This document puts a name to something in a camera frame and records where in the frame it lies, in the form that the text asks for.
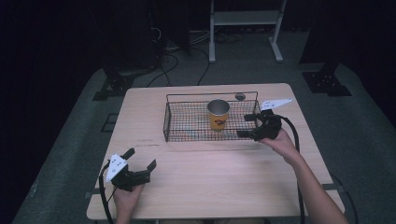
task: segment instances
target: black wire basket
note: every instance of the black wire basket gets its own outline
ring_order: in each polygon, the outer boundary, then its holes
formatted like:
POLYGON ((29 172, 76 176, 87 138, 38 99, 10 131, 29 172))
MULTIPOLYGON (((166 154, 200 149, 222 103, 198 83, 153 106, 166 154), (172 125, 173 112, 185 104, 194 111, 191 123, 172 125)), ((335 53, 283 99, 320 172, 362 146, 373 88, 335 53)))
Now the black wire basket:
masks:
POLYGON ((168 94, 163 122, 165 141, 247 140, 238 137, 236 132, 250 131, 262 125, 259 120, 245 121, 244 118, 246 114, 260 113, 257 95, 256 91, 168 94), (225 128, 221 131, 212 130, 209 124, 207 104, 214 99, 225 100, 230 105, 225 128))

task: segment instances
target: forearm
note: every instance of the forearm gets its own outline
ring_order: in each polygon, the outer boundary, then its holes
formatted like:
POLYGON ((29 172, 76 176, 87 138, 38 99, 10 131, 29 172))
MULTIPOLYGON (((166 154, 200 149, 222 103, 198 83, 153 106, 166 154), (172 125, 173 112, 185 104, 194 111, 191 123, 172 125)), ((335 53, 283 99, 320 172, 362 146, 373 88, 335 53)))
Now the forearm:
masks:
POLYGON ((302 156, 290 164, 296 174, 308 215, 313 223, 347 223, 347 219, 318 182, 302 156))
POLYGON ((131 223, 131 215, 125 213, 118 213, 117 215, 117 224, 129 224, 131 223))

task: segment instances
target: wooden table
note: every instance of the wooden table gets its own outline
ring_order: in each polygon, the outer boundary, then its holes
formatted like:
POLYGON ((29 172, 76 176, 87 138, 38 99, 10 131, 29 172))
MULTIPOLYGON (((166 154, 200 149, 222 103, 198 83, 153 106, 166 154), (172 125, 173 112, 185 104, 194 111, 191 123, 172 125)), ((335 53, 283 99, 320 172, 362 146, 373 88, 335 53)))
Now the wooden table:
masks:
MULTIPOLYGON (((253 140, 166 142, 163 119, 166 94, 257 91, 258 101, 291 98, 274 113, 289 118, 300 136, 301 153, 321 184, 332 179, 304 115, 288 84, 130 89, 104 159, 134 147, 129 170, 157 168, 145 186, 133 218, 222 218, 299 216, 294 172, 271 148, 253 140)), ((292 132, 287 123, 283 128, 292 132)), ((105 182, 107 198, 112 186, 105 182)), ((344 211, 336 190, 327 191, 344 211)), ((115 205, 110 212, 116 217, 115 205)), ((92 195, 90 219, 106 219, 99 194, 92 195)))

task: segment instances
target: white metal frame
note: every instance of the white metal frame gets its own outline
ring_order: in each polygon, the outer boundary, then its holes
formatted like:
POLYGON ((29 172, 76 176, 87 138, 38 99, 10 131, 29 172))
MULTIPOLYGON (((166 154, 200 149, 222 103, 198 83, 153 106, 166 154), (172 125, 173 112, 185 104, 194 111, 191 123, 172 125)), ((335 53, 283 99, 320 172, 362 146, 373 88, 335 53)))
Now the white metal frame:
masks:
POLYGON ((215 50, 215 26, 217 25, 255 25, 255 24, 274 24, 274 36, 269 37, 271 48, 278 63, 283 62, 283 57, 277 46, 280 25, 282 23, 287 0, 282 0, 280 10, 267 11, 225 11, 216 12, 214 0, 210 3, 210 41, 209 41, 209 62, 216 61, 215 50))

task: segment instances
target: hand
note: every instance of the hand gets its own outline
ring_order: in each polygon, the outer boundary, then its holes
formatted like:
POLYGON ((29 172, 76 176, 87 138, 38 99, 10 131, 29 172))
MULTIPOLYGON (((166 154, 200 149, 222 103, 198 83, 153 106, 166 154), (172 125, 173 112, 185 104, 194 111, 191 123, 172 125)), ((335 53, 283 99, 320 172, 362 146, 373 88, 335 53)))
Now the hand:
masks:
POLYGON ((114 203, 117 207, 117 223, 130 223, 132 212, 137 205, 140 194, 145 185, 133 187, 133 191, 116 189, 114 192, 114 203))
POLYGON ((259 142, 271 147, 290 165, 292 165, 293 161, 301 157, 300 153, 291 142, 288 133, 283 129, 280 129, 276 139, 263 138, 259 142))

